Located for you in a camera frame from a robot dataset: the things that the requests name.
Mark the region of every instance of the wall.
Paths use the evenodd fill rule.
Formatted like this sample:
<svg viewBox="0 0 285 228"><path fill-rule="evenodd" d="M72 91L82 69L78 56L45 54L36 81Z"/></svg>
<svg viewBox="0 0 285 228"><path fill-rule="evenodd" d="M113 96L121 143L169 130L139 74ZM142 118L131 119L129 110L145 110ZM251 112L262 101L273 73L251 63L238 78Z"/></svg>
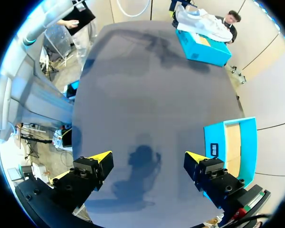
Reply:
<svg viewBox="0 0 285 228"><path fill-rule="evenodd" d="M149 0L119 0L123 10L130 15L136 15L140 13L145 6L147 5ZM116 0L111 0L113 18L115 23L124 22L124 21L133 21L133 20L150 20L151 16L151 3L149 4L146 11L135 18L130 18L125 16L117 5Z"/></svg>
<svg viewBox="0 0 285 228"><path fill-rule="evenodd" d="M283 46L275 42L276 47ZM260 72L237 90L245 116L255 116L259 129L258 174L250 187L258 184L272 193L260 213L272 213L285 195L285 52L279 55L275 61L262 56L266 64L273 63L261 71L255 67Z"/></svg>
<svg viewBox="0 0 285 228"><path fill-rule="evenodd" d="M148 0L119 0L128 14L141 12ZM150 20L172 22L169 14L170 0L153 0L147 10L140 16L125 16L117 5L117 0L87 0L92 12L96 15L98 32L103 26L111 23ZM275 23L252 0L194 0L199 9L205 9L213 15L224 16L230 10L238 11L242 17L235 27L238 32L235 43L228 48L233 56L229 61L232 66L243 69L247 80L268 68L285 52L284 36L279 34Z"/></svg>
<svg viewBox="0 0 285 228"><path fill-rule="evenodd" d="M285 53L237 94L245 116L255 116L258 129L285 123Z"/></svg>
<svg viewBox="0 0 285 228"><path fill-rule="evenodd" d="M105 25L114 23L110 0L86 0L86 4L96 16L97 33Z"/></svg>
<svg viewBox="0 0 285 228"><path fill-rule="evenodd" d="M242 17L237 29L236 41L228 45L232 58L228 64L244 69L247 80L285 52L284 36L279 35L275 23L252 0L195 0L199 9L208 13L225 16L230 10L237 11Z"/></svg>

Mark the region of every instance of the black shirt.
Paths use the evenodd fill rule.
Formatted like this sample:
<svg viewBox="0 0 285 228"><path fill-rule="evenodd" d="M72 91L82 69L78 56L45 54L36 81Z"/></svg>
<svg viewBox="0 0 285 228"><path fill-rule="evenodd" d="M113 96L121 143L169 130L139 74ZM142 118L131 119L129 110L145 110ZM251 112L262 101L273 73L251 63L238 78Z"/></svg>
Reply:
<svg viewBox="0 0 285 228"><path fill-rule="evenodd" d="M220 17L220 16L215 16L217 19L220 19L222 21L222 23L224 23L224 25L229 28L229 31L231 32L231 34L233 35L232 37L232 42L235 41L235 39L237 38L238 32L236 30L236 28L233 25L228 24L227 22L224 22L224 18Z"/></svg>
<svg viewBox="0 0 285 228"><path fill-rule="evenodd" d="M68 15L66 15L62 20L79 20L79 24L76 28L71 28L67 30L69 33L74 35L77 33L80 29L82 29L84 26L86 26L88 23L90 23L92 20L95 19L94 14L91 12L91 10L87 7L86 2L83 1L82 4L85 6L85 10L79 11L76 6L74 6L74 9L72 12L70 12Z"/></svg>

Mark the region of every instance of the white sneaker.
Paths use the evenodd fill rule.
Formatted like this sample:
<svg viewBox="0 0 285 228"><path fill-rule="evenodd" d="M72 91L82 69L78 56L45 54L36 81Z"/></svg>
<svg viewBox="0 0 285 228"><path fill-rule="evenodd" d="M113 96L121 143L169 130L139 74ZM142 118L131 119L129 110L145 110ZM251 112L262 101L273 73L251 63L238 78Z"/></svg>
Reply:
<svg viewBox="0 0 285 228"><path fill-rule="evenodd" d="M204 9L187 12L182 5L179 5L175 16L179 23L178 30L202 34L219 42L229 42L233 37L221 20L208 14Z"/></svg>

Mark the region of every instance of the man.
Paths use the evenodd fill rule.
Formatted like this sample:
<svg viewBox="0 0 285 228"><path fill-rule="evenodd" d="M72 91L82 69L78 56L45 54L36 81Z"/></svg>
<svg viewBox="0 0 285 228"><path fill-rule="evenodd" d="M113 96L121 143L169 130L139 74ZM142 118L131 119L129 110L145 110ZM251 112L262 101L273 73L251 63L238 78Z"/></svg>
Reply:
<svg viewBox="0 0 285 228"><path fill-rule="evenodd" d="M87 57L88 49L90 48L90 32L89 26L92 25L92 33L96 32L95 24L90 23L95 19L94 14L87 7L85 1L73 0L74 9L57 24L64 25L72 36L73 43L77 49L77 59L83 69Z"/></svg>
<svg viewBox="0 0 285 228"><path fill-rule="evenodd" d="M241 16L235 12L234 10L231 10L224 18L220 16L215 16L217 19L220 19L223 24L229 29L231 34L233 35L232 40L228 42L228 44L232 44L235 39L237 38L237 30L233 26L234 23L240 22L241 21Z"/></svg>

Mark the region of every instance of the bolt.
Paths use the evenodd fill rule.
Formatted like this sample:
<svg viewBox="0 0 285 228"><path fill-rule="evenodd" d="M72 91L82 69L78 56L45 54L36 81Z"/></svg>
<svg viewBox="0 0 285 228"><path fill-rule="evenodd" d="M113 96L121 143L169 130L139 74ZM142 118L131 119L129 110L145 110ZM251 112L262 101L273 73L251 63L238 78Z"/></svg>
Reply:
<svg viewBox="0 0 285 228"><path fill-rule="evenodd" d="M245 184L245 180L244 180L244 179L239 179L238 181L239 181L241 184L243 184L243 185Z"/></svg>
<svg viewBox="0 0 285 228"><path fill-rule="evenodd" d="M232 191L232 187L230 185L226 186L225 192L231 192L231 191Z"/></svg>
<svg viewBox="0 0 285 228"><path fill-rule="evenodd" d="M81 177L86 177L86 175L87 175L87 173L86 173L85 170L80 172L80 176L81 176Z"/></svg>
<svg viewBox="0 0 285 228"><path fill-rule="evenodd" d="M216 173L216 172L212 172L212 173L211 173L211 177L212 177L212 178L216 178L216 177L217 177L217 173Z"/></svg>
<svg viewBox="0 0 285 228"><path fill-rule="evenodd" d="M31 195L27 195L27 196L25 197L25 199L26 199L27 201L30 201L30 200L32 199L32 196L31 196Z"/></svg>
<svg viewBox="0 0 285 228"><path fill-rule="evenodd" d="M34 189L33 192L34 192L35 195L38 195L40 193L40 190L39 189Z"/></svg>
<svg viewBox="0 0 285 228"><path fill-rule="evenodd" d="M66 185L66 190L67 191L71 191L72 190L72 186L71 185Z"/></svg>

